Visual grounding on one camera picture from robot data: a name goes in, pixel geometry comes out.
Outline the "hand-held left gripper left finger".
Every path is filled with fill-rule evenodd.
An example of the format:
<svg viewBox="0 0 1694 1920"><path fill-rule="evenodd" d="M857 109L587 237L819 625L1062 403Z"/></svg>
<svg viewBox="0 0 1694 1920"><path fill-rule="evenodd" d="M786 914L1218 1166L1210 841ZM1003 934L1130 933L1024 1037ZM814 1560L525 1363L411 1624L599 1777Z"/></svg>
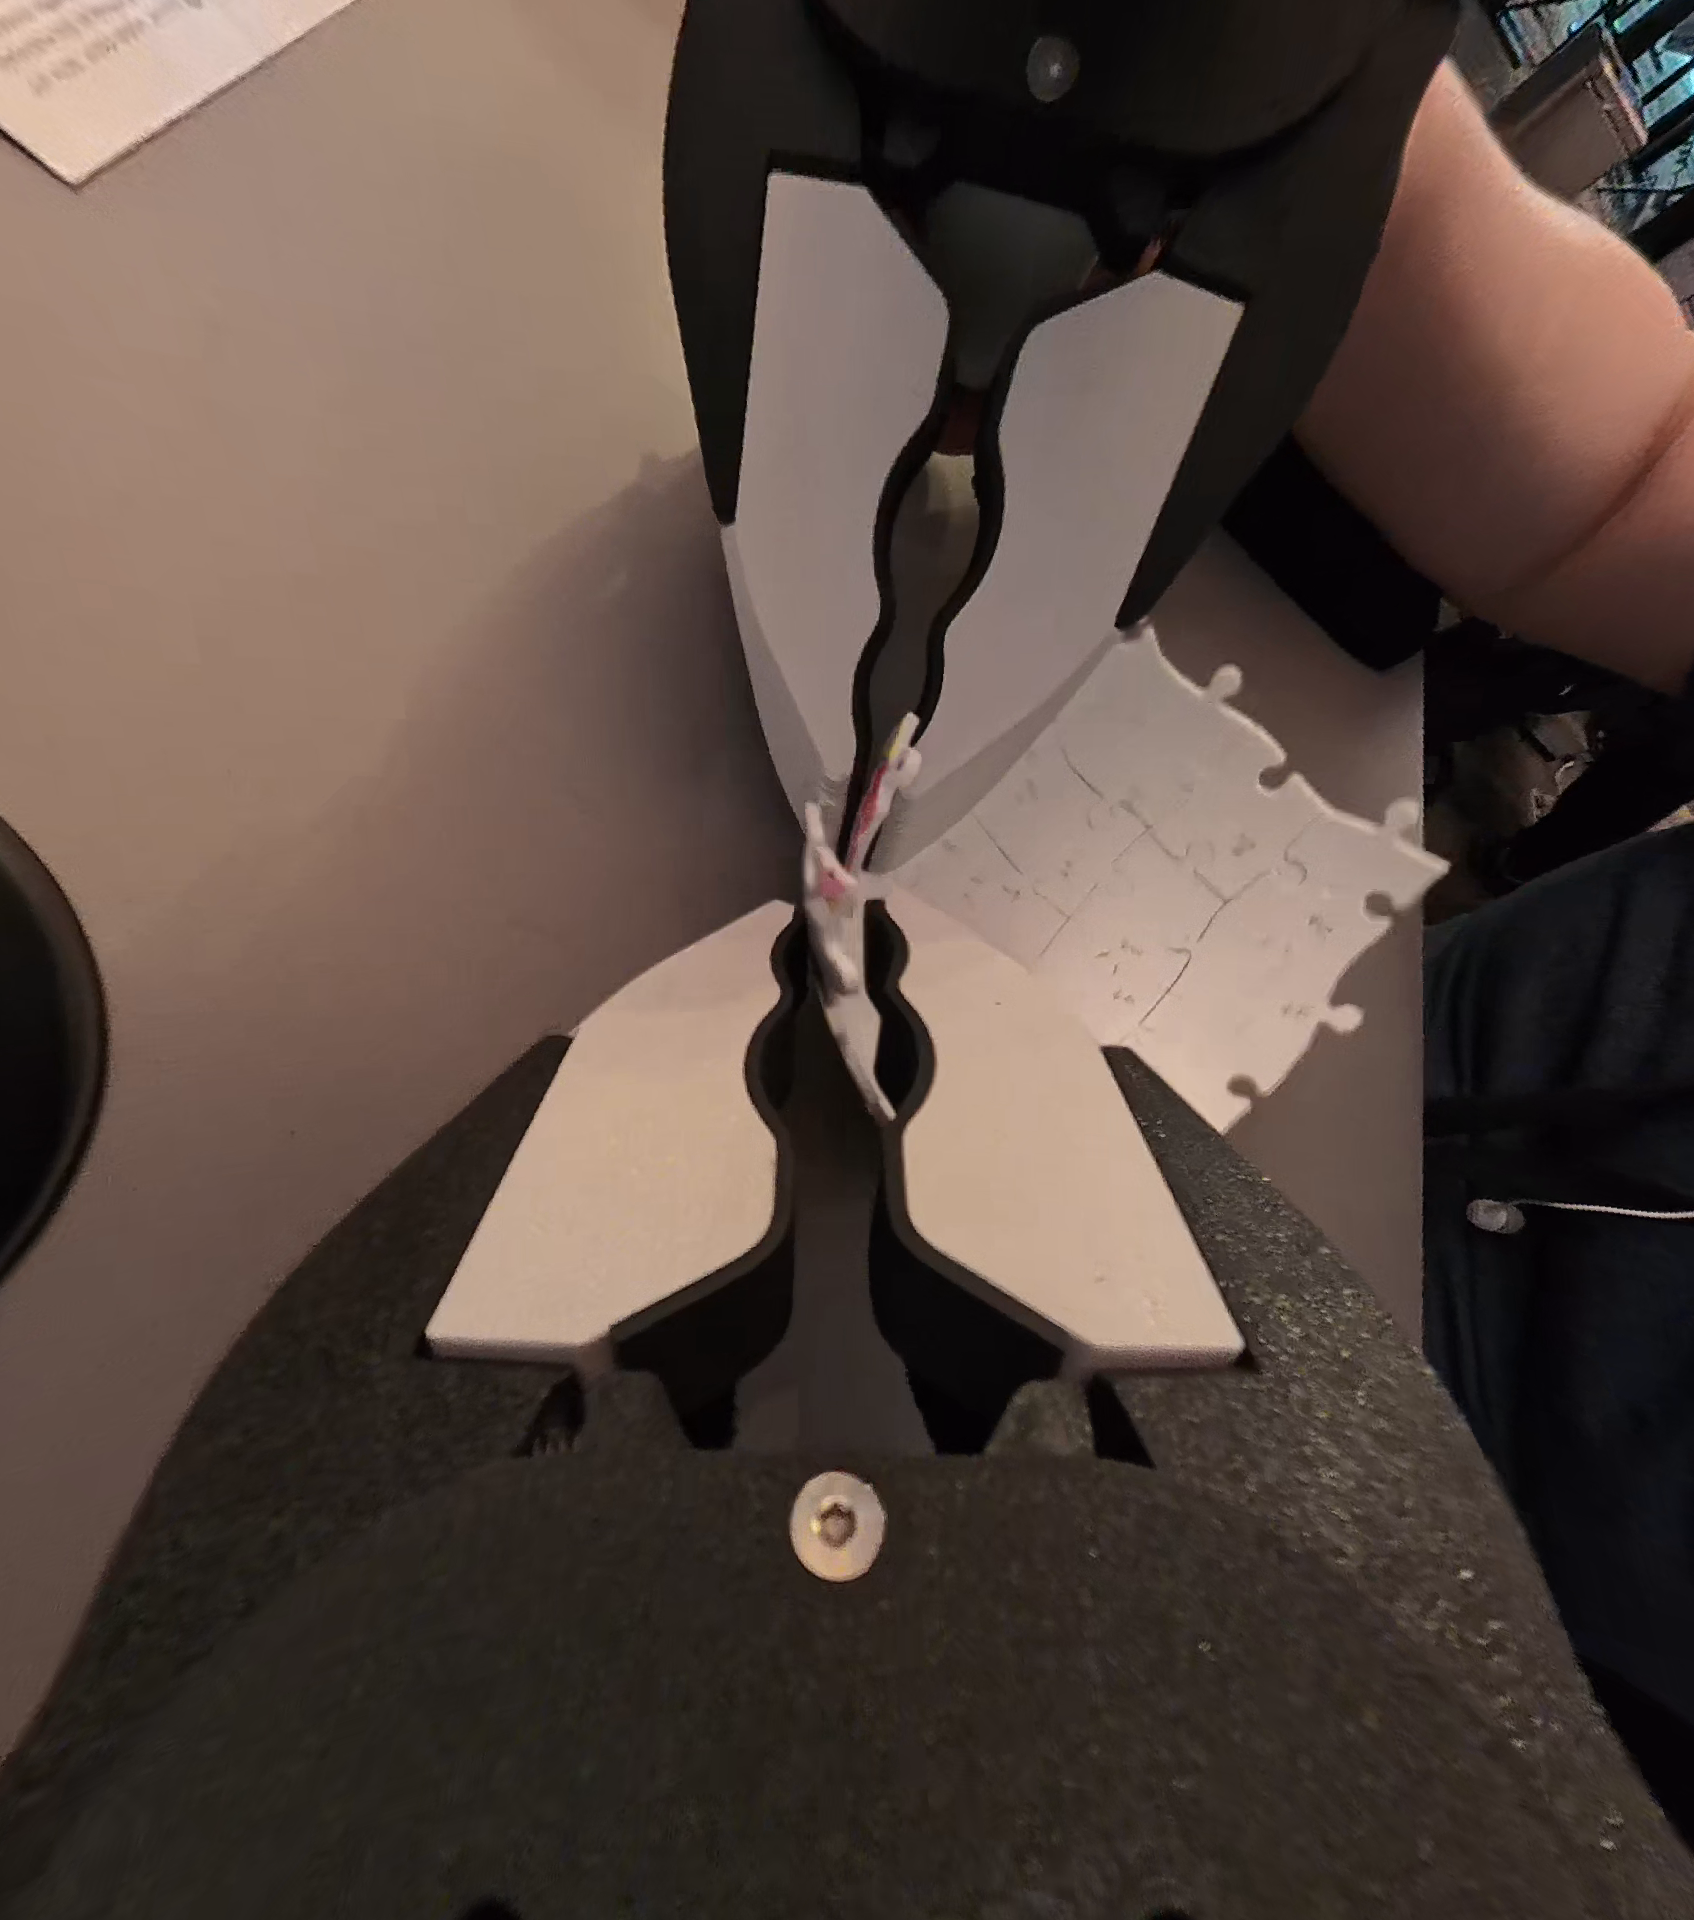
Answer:
<svg viewBox="0 0 1694 1920"><path fill-rule="evenodd" d="M804 958L756 909L572 1032L427 1319L436 1357L743 1376L792 1317L786 1129L767 1086Z"/></svg>

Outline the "assembled white puzzle section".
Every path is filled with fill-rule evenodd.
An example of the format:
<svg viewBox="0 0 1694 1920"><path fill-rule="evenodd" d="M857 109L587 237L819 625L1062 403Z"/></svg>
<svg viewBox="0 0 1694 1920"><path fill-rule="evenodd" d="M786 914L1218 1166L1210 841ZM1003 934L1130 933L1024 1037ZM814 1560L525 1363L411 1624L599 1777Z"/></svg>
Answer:
<svg viewBox="0 0 1694 1920"><path fill-rule="evenodd" d="M976 933L1213 1131L1362 1011L1340 984L1445 862L1417 797L1328 802L1237 707L1242 673L1178 670L1125 630L1003 778L887 874Z"/></svg>

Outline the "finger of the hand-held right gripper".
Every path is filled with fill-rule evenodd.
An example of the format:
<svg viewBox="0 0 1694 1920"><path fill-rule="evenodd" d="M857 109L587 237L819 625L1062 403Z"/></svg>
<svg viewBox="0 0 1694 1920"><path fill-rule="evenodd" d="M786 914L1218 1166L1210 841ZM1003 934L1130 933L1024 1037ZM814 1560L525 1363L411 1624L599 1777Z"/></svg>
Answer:
<svg viewBox="0 0 1694 1920"><path fill-rule="evenodd" d="M887 862L955 829L1115 640L1242 317L1156 272L1027 328L976 443L970 567L930 624L937 678Z"/></svg>
<svg viewBox="0 0 1694 1920"><path fill-rule="evenodd" d="M722 560L786 802L838 826L880 621L879 514L937 397L949 305L859 184L774 173Z"/></svg>

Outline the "white instruction leaflet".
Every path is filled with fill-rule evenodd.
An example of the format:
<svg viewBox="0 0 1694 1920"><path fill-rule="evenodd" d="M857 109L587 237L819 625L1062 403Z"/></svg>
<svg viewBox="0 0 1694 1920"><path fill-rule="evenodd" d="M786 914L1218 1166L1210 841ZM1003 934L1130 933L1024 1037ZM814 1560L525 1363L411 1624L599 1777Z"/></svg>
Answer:
<svg viewBox="0 0 1694 1920"><path fill-rule="evenodd" d="M0 132L79 186L342 3L0 3Z"/></svg>

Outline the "white puzzle piece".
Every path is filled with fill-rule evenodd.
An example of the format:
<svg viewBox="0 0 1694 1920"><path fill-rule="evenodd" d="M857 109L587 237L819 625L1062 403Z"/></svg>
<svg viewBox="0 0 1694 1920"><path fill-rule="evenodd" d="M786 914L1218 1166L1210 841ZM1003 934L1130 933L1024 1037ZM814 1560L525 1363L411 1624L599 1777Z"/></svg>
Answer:
<svg viewBox="0 0 1694 1920"><path fill-rule="evenodd" d="M894 802L918 776L917 735L918 715L907 711L876 752L859 802L852 805L845 826L837 836L826 836L819 805L806 805L800 877L804 911L813 929L834 933L844 927L847 911L859 903L870 853Z"/></svg>

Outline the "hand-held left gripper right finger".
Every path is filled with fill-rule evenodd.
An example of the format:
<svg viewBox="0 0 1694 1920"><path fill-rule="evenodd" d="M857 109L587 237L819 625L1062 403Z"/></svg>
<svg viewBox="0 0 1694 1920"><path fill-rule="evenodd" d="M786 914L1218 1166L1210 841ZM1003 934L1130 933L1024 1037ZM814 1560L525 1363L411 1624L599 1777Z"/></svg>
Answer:
<svg viewBox="0 0 1694 1920"><path fill-rule="evenodd" d="M1060 1371L1211 1371L1245 1337L1088 1030L942 909L876 909L891 1218Z"/></svg>

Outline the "person's right forearm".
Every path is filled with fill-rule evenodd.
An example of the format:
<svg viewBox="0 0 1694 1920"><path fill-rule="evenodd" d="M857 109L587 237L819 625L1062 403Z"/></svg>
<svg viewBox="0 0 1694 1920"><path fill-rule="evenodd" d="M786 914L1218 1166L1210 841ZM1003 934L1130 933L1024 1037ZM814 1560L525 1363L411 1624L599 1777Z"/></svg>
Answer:
<svg viewBox="0 0 1694 1920"><path fill-rule="evenodd" d="M1694 705L1694 330L1447 62L1297 436L1459 612Z"/></svg>

